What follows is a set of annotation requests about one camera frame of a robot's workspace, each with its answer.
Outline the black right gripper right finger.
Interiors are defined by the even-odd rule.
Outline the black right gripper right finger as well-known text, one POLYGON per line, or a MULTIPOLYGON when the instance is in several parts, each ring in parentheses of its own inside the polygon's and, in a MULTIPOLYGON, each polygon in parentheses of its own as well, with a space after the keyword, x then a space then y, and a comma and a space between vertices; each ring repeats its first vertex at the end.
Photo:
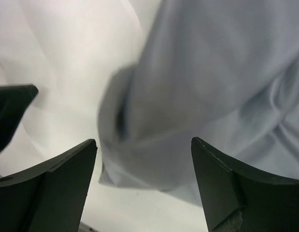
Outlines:
POLYGON ((210 232, 299 232, 299 180, 271 174, 191 141, 210 232))

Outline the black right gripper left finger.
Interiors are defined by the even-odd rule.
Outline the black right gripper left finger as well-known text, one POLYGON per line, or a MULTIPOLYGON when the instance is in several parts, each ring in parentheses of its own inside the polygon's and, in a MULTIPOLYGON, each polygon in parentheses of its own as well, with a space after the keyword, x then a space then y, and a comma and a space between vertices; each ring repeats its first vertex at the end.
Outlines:
POLYGON ((89 139, 0 178, 0 232, 78 231, 96 154, 89 139))

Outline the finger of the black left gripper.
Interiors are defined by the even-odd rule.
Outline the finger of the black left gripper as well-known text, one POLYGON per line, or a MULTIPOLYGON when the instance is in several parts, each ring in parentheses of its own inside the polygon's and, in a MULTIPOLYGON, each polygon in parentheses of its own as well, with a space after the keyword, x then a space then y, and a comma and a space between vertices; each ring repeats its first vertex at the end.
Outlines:
POLYGON ((34 85, 0 86, 0 152, 11 142, 25 111, 38 93, 34 85))

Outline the grey pillowcase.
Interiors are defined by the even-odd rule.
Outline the grey pillowcase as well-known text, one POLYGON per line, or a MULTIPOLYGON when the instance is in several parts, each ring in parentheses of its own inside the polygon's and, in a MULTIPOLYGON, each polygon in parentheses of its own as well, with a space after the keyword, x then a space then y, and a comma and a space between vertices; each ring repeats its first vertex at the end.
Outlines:
POLYGON ((98 116, 99 182, 201 205, 199 137, 299 179, 299 0, 164 0, 137 64, 98 116))

